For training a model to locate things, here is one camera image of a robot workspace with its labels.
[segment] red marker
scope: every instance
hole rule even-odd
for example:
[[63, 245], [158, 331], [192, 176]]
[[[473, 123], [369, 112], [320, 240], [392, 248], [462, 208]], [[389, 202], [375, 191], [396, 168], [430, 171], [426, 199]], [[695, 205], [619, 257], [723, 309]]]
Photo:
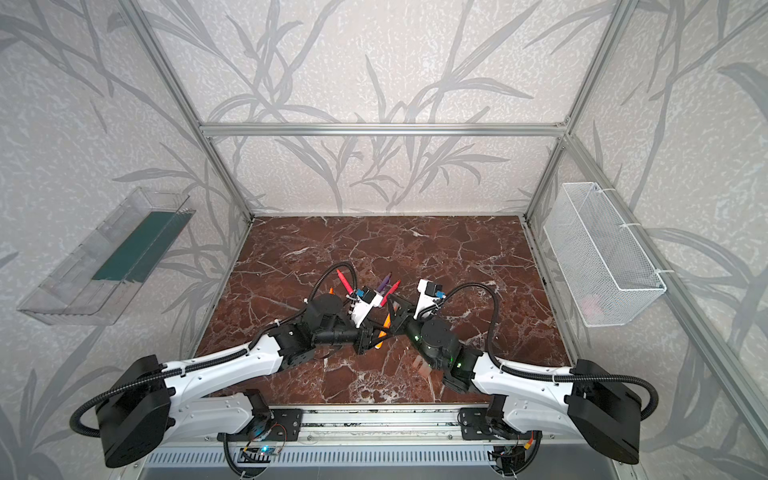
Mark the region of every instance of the red marker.
[[338, 268], [336, 269], [336, 273], [339, 274], [339, 280], [341, 280], [342, 285], [344, 285], [344, 288], [346, 288], [346, 292], [349, 295], [352, 295], [352, 292], [353, 292], [352, 287], [349, 286], [349, 282], [347, 282], [346, 278], [344, 278], [344, 274], [341, 273], [341, 270], [339, 270]]
[[395, 283], [389, 288], [389, 292], [387, 292], [384, 298], [382, 298], [382, 305], [386, 303], [386, 297], [388, 297], [390, 293], [394, 293], [395, 290], [397, 290], [398, 286], [400, 286], [400, 280], [398, 280], [397, 283]]

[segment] brown marble surface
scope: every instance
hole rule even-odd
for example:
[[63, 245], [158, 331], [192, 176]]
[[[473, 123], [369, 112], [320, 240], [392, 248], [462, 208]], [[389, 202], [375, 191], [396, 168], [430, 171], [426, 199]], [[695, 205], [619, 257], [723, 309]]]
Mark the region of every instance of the brown marble surface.
[[[448, 291], [460, 283], [494, 284], [502, 299], [497, 355], [545, 366], [568, 364], [541, 279], [517, 217], [269, 217], [257, 218], [197, 355], [250, 341], [268, 322], [296, 312], [319, 275], [351, 260], [359, 286], [376, 288], [392, 272], [411, 301], [419, 279]], [[321, 292], [342, 289], [331, 276]], [[442, 309], [459, 339], [484, 349], [491, 317], [488, 295], [464, 290]], [[383, 323], [384, 309], [374, 310]], [[318, 348], [316, 357], [324, 356]], [[345, 346], [223, 394], [259, 389], [273, 405], [349, 402], [486, 402], [442, 384], [400, 336], [357, 356]]]

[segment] robotic arm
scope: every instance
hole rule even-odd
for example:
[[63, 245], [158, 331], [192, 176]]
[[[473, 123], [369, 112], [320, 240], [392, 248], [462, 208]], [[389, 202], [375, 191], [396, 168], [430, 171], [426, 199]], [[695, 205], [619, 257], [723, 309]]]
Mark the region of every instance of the robotic arm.
[[[339, 266], [352, 274], [349, 295], [317, 295], [322, 281]], [[338, 263], [321, 276], [304, 309], [268, 326], [250, 343], [166, 364], [158, 363], [154, 355], [139, 359], [112, 389], [78, 408], [70, 418], [70, 427], [82, 435], [101, 437], [104, 461], [110, 468], [135, 462], [160, 444], [178, 439], [212, 432], [222, 432], [225, 441], [233, 434], [258, 437], [274, 423], [258, 392], [204, 397], [235, 383], [308, 362], [318, 345], [352, 345], [357, 354], [363, 354], [383, 340], [407, 335], [424, 360], [443, 371], [443, 383], [450, 389], [493, 395], [485, 421], [494, 435], [513, 439], [525, 432], [538, 432], [540, 438], [541, 430], [577, 434], [603, 455], [629, 464], [638, 462], [640, 420], [657, 404], [657, 393], [650, 383], [608, 374], [581, 359], [574, 368], [496, 359], [490, 339], [499, 304], [495, 292], [484, 284], [466, 283], [443, 293], [442, 286], [421, 280], [417, 303], [366, 287], [358, 290], [356, 284], [352, 265]], [[468, 287], [485, 290], [494, 302], [486, 352], [459, 342], [450, 325], [437, 314], [453, 295]], [[388, 327], [370, 318], [376, 307], [389, 311], [392, 321]], [[645, 409], [641, 411], [640, 397], [623, 382], [643, 386], [649, 392]], [[81, 421], [93, 407], [98, 429]]]

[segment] white wire mesh basket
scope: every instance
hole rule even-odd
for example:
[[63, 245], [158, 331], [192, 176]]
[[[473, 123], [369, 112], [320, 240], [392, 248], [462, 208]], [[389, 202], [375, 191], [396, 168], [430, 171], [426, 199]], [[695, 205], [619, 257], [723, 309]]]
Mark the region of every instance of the white wire mesh basket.
[[544, 232], [586, 326], [626, 325], [667, 291], [596, 183], [562, 184]]

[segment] transparent plastic bin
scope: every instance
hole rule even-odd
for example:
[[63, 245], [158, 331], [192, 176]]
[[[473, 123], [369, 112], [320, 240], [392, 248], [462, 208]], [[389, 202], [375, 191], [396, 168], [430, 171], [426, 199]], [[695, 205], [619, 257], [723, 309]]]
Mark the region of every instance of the transparent plastic bin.
[[134, 190], [25, 297], [49, 325], [112, 325], [189, 222], [189, 195]]
[[544, 232], [586, 326], [626, 325], [667, 291], [595, 183], [562, 184]]

